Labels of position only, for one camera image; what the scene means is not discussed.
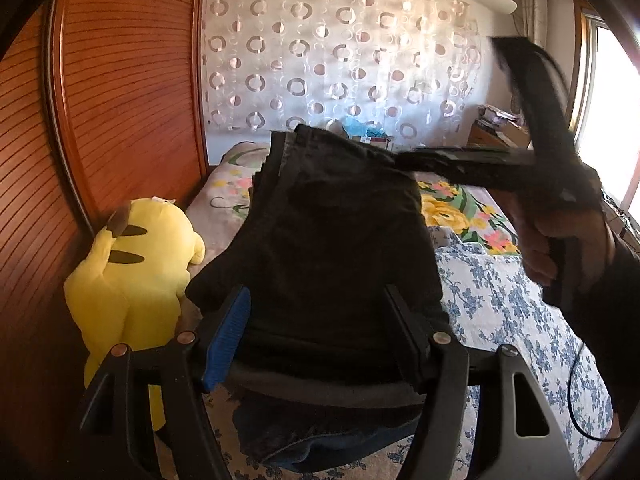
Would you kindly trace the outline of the person's right hand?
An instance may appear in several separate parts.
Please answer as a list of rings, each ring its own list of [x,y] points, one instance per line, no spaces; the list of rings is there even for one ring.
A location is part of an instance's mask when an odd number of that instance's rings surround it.
[[[536,284],[552,285],[576,263],[575,287],[586,292],[613,262],[614,236],[601,211],[525,203],[506,191],[491,195],[514,226],[525,273]]]

